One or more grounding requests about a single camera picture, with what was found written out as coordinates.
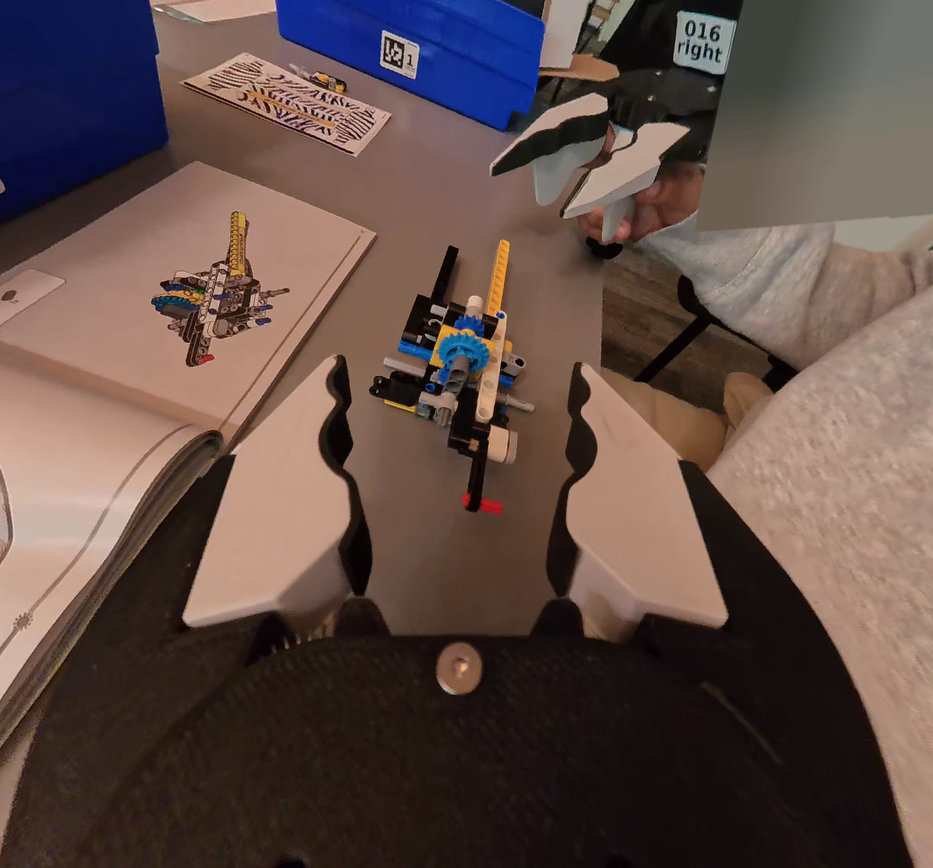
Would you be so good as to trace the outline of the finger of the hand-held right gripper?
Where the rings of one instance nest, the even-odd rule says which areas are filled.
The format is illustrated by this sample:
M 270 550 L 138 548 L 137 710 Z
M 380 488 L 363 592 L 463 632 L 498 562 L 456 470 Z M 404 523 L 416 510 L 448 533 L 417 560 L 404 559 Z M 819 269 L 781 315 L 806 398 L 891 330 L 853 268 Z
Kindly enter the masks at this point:
M 588 93 L 538 117 L 490 164 L 495 177 L 530 165 L 536 202 L 552 204 L 578 168 L 601 153 L 609 127 L 609 104 Z
M 635 194 L 656 179 L 663 154 L 690 129 L 677 123 L 647 123 L 633 135 L 619 130 L 607 162 L 579 179 L 561 209 L 563 219 L 603 208 L 603 241 L 614 237 L 623 221 L 633 218 Z

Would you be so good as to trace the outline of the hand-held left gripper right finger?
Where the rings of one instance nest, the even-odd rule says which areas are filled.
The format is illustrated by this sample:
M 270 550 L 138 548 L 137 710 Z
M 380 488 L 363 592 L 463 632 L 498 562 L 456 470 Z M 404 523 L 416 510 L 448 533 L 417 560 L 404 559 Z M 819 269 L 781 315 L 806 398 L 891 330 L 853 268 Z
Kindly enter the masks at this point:
M 681 461 L 589 364 L 570 378 L 571 474 L 561 487 L 546 571 L 584 632 L 625 641 L 647 616 L 722 628 L 728 609 Z

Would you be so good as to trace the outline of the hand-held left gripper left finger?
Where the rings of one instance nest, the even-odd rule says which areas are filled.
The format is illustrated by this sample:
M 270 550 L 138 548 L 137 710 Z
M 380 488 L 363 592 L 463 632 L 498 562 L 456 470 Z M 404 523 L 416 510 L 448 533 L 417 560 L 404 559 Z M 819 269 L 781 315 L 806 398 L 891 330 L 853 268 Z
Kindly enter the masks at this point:
M 366 593 L 370 534 L 345 469 L 351 403 L 344 357 L 327 357 L 237 445 L 183 612 L 188 627 L 272 613 L 305 636 Z

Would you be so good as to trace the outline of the multicoloured lego model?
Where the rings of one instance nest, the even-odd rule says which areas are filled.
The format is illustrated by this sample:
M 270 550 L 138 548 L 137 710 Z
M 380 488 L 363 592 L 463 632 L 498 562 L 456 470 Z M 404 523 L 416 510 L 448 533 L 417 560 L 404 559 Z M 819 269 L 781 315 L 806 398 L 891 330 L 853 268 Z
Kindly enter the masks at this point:
M 397 346 L 403 361 L 386 359 L 387 373 L 373 378 L 369 395 L 384 405 L 433 424 L 447 447 L 470 461 L 463 507 L 499 515 L 504 505 L 484 495 L 486 467 L 515 461 L 518 434 L 509 410 L 535 407 L 509 393 L 525 368 L 507 339 L 503 299 L 510 244 L 500 240 L 486 296 L 464 302 L 449 297 L 459 251 L 449 245 L 433 290 L 419 293 Z

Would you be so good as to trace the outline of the lego instruction booklet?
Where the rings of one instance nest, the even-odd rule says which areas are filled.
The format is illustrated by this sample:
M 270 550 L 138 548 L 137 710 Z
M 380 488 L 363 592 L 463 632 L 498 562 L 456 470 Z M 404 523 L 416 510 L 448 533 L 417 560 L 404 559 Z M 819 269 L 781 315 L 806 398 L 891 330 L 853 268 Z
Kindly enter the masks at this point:
M 194 162 L 2 278 L 2 743 L 376 236 Z

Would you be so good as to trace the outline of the small yellow black lego piece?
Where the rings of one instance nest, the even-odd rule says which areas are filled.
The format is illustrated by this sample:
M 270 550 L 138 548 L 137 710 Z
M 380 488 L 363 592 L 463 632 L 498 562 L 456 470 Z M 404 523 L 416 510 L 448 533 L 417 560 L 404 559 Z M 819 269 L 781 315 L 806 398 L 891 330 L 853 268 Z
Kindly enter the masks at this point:
M 347 92 L 347 83 L 343 79 L 322 71 L 310 71 L 294 63 L 289 64 L 288 68 L 296 77 L 317 88 L 340 95 L 344 95 Z

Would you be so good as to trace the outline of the person's right hand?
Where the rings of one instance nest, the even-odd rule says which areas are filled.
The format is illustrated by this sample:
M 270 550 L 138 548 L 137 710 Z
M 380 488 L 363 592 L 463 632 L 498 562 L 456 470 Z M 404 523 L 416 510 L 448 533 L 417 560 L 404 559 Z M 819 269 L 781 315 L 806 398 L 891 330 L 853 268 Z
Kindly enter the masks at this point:
M 655 180 L 634 195 L 628 238 L 637 242 L 687 219 L 698 209 L 706 178 L 702 162 L 670 162 Z

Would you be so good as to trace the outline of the person's beige trousers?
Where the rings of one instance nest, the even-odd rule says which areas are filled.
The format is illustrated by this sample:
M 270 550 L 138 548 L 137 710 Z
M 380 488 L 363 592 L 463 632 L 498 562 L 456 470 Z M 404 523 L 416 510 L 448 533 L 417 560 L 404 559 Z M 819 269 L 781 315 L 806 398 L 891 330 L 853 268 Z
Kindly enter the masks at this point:
M 756 376 L 733 372 L 724 384 L 724 411 L 716 413 L 616 372 L 604 369 L 601 375 L 681 459 L 694 463 L 704 472 L 774 397 Z

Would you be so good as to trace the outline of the white marker label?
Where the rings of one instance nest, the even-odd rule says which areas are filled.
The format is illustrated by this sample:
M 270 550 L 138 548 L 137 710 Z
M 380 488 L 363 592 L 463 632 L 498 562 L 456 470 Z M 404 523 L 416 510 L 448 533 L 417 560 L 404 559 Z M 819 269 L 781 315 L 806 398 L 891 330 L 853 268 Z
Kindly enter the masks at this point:
M 383 30 L 380 34 L 380 67 L 415 81 L 421 47 L 413 40 Z

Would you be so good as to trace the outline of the striped sticker sheet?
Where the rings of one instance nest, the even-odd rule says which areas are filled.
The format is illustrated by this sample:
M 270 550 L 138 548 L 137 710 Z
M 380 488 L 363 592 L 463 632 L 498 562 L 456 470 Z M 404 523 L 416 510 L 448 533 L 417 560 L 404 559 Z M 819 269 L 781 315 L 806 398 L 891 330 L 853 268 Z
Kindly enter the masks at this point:
M 250 52 L 187 78 L 182 85 L 354 157 L 391 119 L 387 111 L 305 81 Z

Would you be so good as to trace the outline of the large blue plastic bin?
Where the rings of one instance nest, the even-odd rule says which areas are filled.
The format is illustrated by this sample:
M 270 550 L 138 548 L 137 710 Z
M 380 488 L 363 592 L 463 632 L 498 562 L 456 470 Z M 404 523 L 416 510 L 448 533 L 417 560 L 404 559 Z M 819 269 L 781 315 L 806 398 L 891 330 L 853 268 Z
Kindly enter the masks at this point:
M 1 0 L 1 221 L 168 141 L 150 0 Z

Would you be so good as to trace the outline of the black chair frame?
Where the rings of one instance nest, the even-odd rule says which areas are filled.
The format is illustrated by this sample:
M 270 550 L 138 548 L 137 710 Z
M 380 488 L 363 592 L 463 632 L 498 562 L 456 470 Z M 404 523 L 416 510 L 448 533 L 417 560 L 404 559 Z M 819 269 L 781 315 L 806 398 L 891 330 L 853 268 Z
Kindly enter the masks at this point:
M 677 283 L 677 301 L 682 309 L 693 314 L 693 320 L 684 328 L 684 330 L 674 338 L 670 344 L 662 349 L 659 354 L 647 363 L 647 366 L 635 377 L 636 383 L 650 383 L 658 374 L 660 374 L 668 365 L 670 365 L 684 350 L 686 350 L 701 334 L 709 327 L 714 326 L 730 335 L 738 338 L 745 344 L 763 352 L 771 368 L 765 374 L 762 381 L 772 391 L 776 392 L 791 381 L 799 371 L 787 364 L 787 362 L 771 355 L 758 344 L 740 334 L 736 330 L 727 327 L 722 321 L 713 316 L 709 310 L 699 301 L 693 288 L 692 282 L 681 277 Z

